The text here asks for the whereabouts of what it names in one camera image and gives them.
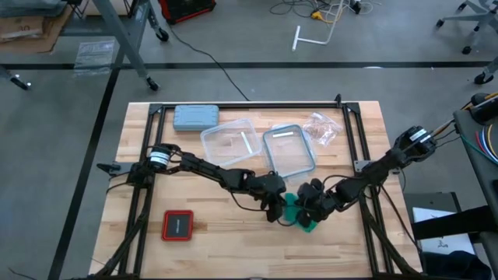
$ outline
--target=plastic container lid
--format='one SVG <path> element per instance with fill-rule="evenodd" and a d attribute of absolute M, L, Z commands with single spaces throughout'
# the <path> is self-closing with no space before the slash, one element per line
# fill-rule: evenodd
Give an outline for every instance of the plastic container lid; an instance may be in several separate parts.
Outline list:
<path fill-rule="evenodd" d="M 310 172 L 316 167 L 303 130 L 297 124 L 265 132 L 263 142 L 272 169 L 281 177 Z"/>
<path fill-rule="evenodd" d="M 262 150 L 261 141 L 249 119 L 240 119 L 201 132 L 206 158 L 212 164 L 228 166 Z"/>

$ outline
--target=white pipe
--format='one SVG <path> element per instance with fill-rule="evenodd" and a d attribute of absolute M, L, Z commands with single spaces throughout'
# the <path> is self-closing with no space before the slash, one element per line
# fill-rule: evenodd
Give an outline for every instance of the white pipe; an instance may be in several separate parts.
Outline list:
<path fill-rule="evenodd" d="M 296 28 L 296 34 L 294 35 L 294 42 L 293 42 L 293 51 L 296 50 L 297 47 L 297 40 L 299 39 L 299 32 L 301 31 L 301 26 L 297 26 Z"/>
<path fill-rule="evenodd" d="M 303 41 L 303 42 L 308 42 L 308 43 L 312 43 L 312 44 L 320 44 L 320 45 L 326 45 L 326 44 L 328 44 L 328 42 L 330 42 L 330 39 L 332 38 L 332 34 L 334 33 L 335 24 L 337 23 L 338 18 L 341 15 L 343 2 L 344 2 L 344 0 L 341 0 L 340 3 L 339 3 L 339 8 L 337 10 L 337 13 L 335 14 L 334 22 L 332 23 L 332 28 L 330 29 L 330 32 L 328 33 L 328 39 L 326 41 L 317 41 L 317 40 L 310 40 L 310 39 L 299 38 L 299 33 L 300 33 L 300 30 L 301 30 L 301 26 L 297 26 L 297 28 L 296 28 L 296 34 L 294 35 L 293 51 L 296 50 L 297 41 Z"/>

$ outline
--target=white paper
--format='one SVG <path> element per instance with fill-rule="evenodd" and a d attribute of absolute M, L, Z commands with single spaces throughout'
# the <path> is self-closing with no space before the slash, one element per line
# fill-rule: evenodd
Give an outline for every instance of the white paper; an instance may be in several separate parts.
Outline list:
<path fill-rule="evenodd" d="M 454 213 L 417 207 L 413 208 L 413 218 L 415 222 L 435 219 L 451 214 Z M 472 247 L 472 243 L 466 233 L 420 240 L 420 245 L 422 246 L 422 251 L 424 252 L 450 254 L 456 250 L 463 250 L 470 254 L 475 254 L 474 247 Z"/>

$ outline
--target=plastic bag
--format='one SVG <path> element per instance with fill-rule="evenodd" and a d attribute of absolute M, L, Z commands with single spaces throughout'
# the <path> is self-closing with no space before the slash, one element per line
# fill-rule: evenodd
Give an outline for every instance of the plastic bag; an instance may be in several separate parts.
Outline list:
<path fill-rule="evenodd" d="M 311 139 L 326 147 L 342 131 L 342 126 L 330 117 L 314 112 L 308 117 L 303 129 Z"/>
<path fill-rule="evenodd" d="M 76 56 L 74 76 L 108 74 L 113 52 L 113 40 L 81 43 Z"/>

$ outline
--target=black aluminum frame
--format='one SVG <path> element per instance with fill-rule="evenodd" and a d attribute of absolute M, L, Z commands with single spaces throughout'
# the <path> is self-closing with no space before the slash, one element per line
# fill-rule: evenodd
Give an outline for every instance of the black aluminum frame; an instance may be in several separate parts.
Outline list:
<path fill-rule="evenodd" d="M 350 114 L 353 114 L 355 120 L 356 120 L 356 126 L 358 130 L 358 136 L 359 136 L 359 143 L 361 145 L 362 149 L 362 154 L 363 154 L 363 159 L 364 160 L 370 160 L 370 153 L 368 149 L 368 144 L 366 142 L 366 136 L 365 136 L 365 130 L 363 126 L 363 121 L 361 118 L 361 111 L 359 108 L 359 104 L 356 102 L 348 102 L 348 103 L 342 103 L 340 100 L 340 96 L 336 98 L 337 101 L 335 102 L 330 102 L 330 103 L 314 103 L 314 102 L 309 102 L 309 103 L 293 103 L 293 102 L 278 102 L 278 103 L 259 103 L 259 102 L 247 102 L 247 103 L 211 103 L 219 107 L 220 110 L 224 109 L 250 109 L 250 108 L 261 108 L 261 109 L 268 109 L 268 108 L 290 108 L 290 109 L 300 109 L 300 108 L 335 108 L 335 109 L 340 109 L 342 110 L 342 114 L 344 117 L 344 125 L 345 125 L 345 132 L 346 136 L 348 139 L 348 144 L 349 144 L 349 151 L 351 155 L 351 160 L 352 160 L 352 165 L 354 166 L 354 162 L 357 161 L 358 158 L 358 152 L 356 151 L 356 145 L 355 145 L 355 139 L 353 136 L 352 132 L 352 125 L 351 125 L 351 118 Z M 154 118 L 159 115 L 159 123 L 157 126 L 156 130 L 156 139 L 155 139 L 155 145 L 160 144 L 161 139 L 163 138 L 163 128 L 164 128 L 164 123 L 166 120 L 166 111 L 174 109 L 176 105 L 179 105 L 181 103 L 151 103 L 149 105 L 149 112 L 148 112 L 148 117 L 147 117 L 147 122 L 146 122 L 146 129 L 144 132 L 144 137 L 143 137 L 143 142 L 142 142 L 142 150 L 140 152 L 140 160 L 145 160 L 147 157 L 147 147 L 149 146 L 150 142 L 150 137 L 151 137 L 151 132 L 152 132 L 152 127 L 153 127 L 153 121 Z M 140 275 L 140 272 L 142 270 L 142 261 L 143 261 L 143 254 L 144 254 L 144 249 L 145 249 L 145 243 L 146 243 L 146 232 L 147 232 L 147 225 L 149 223 L 149 212 L 151 209 L 151 204 L 152 204 L 152 197 L 153 197 L 153 189 L 154 189 L 154 184 L 152 184 L 151 188 L 146 189 L 146 199 L 144 203 L 144 208 L 147 211 L 147 218 L 144 226 L 140 229 L 139 232 L 139 240 L 138 240 L 138 246 L 136 250 L 136 256 L 135 256 L 135 263 L 133 265 L 133 274 L 134 275 Z M 371 193 L 374 193 L 375 190 L 372 187 L 370 189 Z M 133 190 L 133 195 L 132 195 L 132 201 L 130 204 L 130 211 L 128 214 L 128 222 L 127 222 L 127 227 L 126 227 L 126 234 L 128 234 L 135 222 L 136 219 L 136 213 L 138 210 L 138 204 L 139 204 L 139 197 L 140 197 L 140 190 L 138 188 Z M 379 199 L 377 196 L 372 195 L 372 204 L 373 204 L 373 211 L 374 211 L 374 217 L 377 221 L 377 224 L 381 228 L 381 230 L 385 233 L 385 225 L 384 225 L 384 219 L 382 216 L 382 211 L 381 211 L 381 204 L 379 202 Z M 382 255 L 384 258 L 384 263 L 386 267 L 386 272 L 379 272 L 379 266 L 377 263 L 377 254 L 375 251 L 375 246 L 374 246 L 374 240 L 373 240 L 373 235 L 372 235 L 372 230 L 368 223 L 365 220 L 365 211 L 362 209 L 362 217 L 363 217 L 363 229 L 365 231 L 365 241 L 366 241 L 366 247 L 368 251 L 368 256 L 369 256 L 369 262 L 370 262 L 370 269 L 372 271 L 372 276 L 373 277 L 386 277 L 389 275 L 395 276 L 394 274 L 394 269 L 393 269 L 393 264 L 391 262 L 391 258 L 389 257 L 388 251 L 386 248 L 381 244 L 381 249 L 382 249 Z M 124 256 L 121 258 L 120 264 L 119 264 L 119 269 L 118 269 L 118 274 L 123 275 L 127 271 L 127 266 L 128 266 L 128 255 L 129 255 L 129 248 L 126 250 Z"/>

